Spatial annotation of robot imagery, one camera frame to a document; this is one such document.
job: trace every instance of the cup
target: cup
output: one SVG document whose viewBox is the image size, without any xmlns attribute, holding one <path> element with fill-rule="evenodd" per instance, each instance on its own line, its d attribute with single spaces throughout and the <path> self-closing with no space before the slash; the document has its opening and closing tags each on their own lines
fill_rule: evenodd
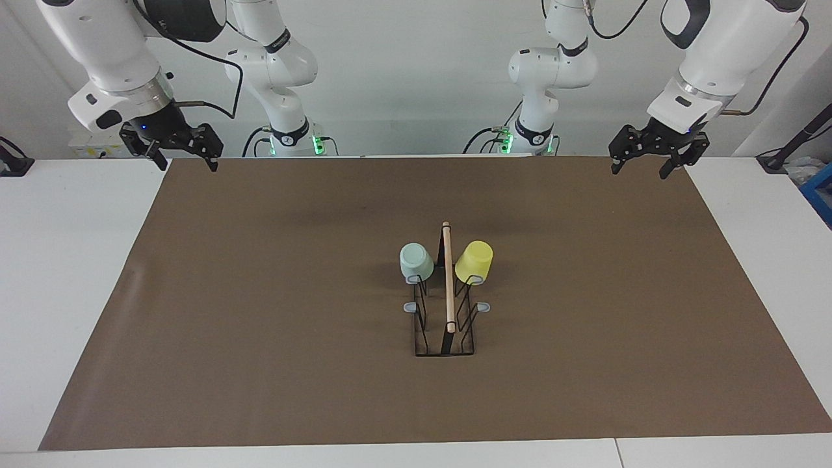
<svg viewBox="0 0 832 468">
<path fill-rule="evenodd" d="M 402 275 L 408 284 L 427 281 L 433 275 L 433 258 L 422 244 L 415 242 L 402 247 L 399 253 Z"/>
<path fill-rule="evenodd" d="M 473 241 L 465 247 L 456 266 L 457 278 L 465 284 L 479 285 L 488 278 L 494 251 L 483 241 Z"/>
</svg>

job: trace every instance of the white wall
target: white wall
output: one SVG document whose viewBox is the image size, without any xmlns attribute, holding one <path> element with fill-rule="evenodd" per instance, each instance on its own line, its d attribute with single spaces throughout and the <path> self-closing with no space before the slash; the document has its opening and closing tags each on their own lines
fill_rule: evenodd
<svg viewBox="0 0 832 468">
<path fill-rule="evenodd" d="M 736 150 L 737 156 L 755 156 L 785 146 L 826 106 L 832 103 L 832 47 L 800 79 L 797 85 Z M 807 142 L 793 157 L 814 156 L 832 159 L 832 132 Z"/>
<path fill-rule="evenodd" d="M 43 51 L 42 61 L 53 65 L 54 79 L 78 89 L 86 81 L 85 74 L 48 30 L 34 0 L 3 2 L 15 15 L 3 15 L 0 22 L 16 18 Z M 639 2 L 601 2 L 598 27 L 606 32 L 617 30 Z M 659 26 L 663 3 L 648 3 L 632 29 L 616 41 L 592 39 L 602 63 L 597 81 L 587 89 L 559 93 L 561 154 L 607 154 L 609 140 L 624 123 L 638 127 L 646 123 L 647 105 L 683 57 Z M 502 124 L 519 101 L 517 89 L 508 80 L 512 54 L 523 47 L 553 45 L 537 0 L 280 0 L 280 6 L 293 36 L 319 59 L 319 79 L 298 90 L 307 113 L 322 122 L 327 133 L 338 139 L 342 152 L 349 154 L 461 151 L 478 129 Z M 714 142 L 710 155 L 734 153 L 832 43 L 828 32 L 832 3 L 814 0 L 807 16 L 812 22 L 809 40 L 757 114 L 724 117 L 708 128 Z M 788 43 L 750 81 L 736 106 L 748 108 L 753 103 L 798 34 L 796 27 Z M 10 53 L 6 36 L 4 29 L 0 36 L 4 54 Z M 234 85 L 225 79 L 222 66 L 162 39 L 151 39 L 150 44 L 163 67 L 176 74 L 177 98 L 230 105 Z M 224 54 L 237 44 L 240 39 L 228 31 L 216 42 L 199 47 Z M 64 97 L 47 95 L 42 88 L 42 83 L 33 80 L 4 78 L 2 94 L 36 94 L 38 108 L 8 107 L 0 102 L 3 113 L 11 109 L 20 119 L 47 121 L 60 132 L 68 124 Z M 192 124 L 208 121 L 214 125 L 230 156 L 240 150 L 251 128 L 265 123 L 265 114 L 253 98 L 244 95 L 241 107 L 239 120 L 233 123 L 207 109 L 186 112 Z M 37 138 L 31 132 L 18 135 L 32 145 Z M 58 145 L 50 147 L 55 155 L 64 154 Z"/>
</svg>

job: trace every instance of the green light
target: green light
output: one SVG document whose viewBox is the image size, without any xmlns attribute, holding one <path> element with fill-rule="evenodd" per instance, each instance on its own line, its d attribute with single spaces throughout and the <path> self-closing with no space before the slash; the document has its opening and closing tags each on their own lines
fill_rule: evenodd
<svg viewBox="0 0 832 468">
<path fill-rule="evenodd" d="M 320 156 L 326 153 L 326 147 L 324 146 L 324 142 L 321 141 L 316 135 L 312 136 L 312 144 L 314 145 L 314 153 L 317 156 Z"/>
<path fill-rule="evenodd" d="M 508 135 L 506 135 L 506 138 L 503 140 L 502 146 L 500 146 L 500 152 L 502 154 L 511 153 L 513 144 L 514 144 L 514 135 L 509 133 Z"/>
</svg>

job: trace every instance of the light blue cup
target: light blue cup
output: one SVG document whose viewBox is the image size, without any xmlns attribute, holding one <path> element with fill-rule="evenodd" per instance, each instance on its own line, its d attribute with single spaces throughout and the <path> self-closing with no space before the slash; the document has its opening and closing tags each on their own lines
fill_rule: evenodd
<svg viewBox="0 0 832 468">
<path fill-rule="evenodd" d="M 410 243 L 399 253 L 402 275 L 408 284 L 418 284 L 433 275 L 433 258 L 422 244 Z"/>
</svg>

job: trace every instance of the blue crate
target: blue crate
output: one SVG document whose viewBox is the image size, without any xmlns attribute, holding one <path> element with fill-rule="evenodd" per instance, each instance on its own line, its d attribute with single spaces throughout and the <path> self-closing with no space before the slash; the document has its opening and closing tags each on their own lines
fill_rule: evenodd
<svg viewBox="0 0 832 468">
<path fill-rule="evenodd" d="M 827 164 L 824 170 L 812 177 L 800 188 L 800 191 L 826 224 L 832 226 L 832 196 L 826 191 L 826 188 L 830 186 L 832 186 L 832 164 Z"/>
</svg>

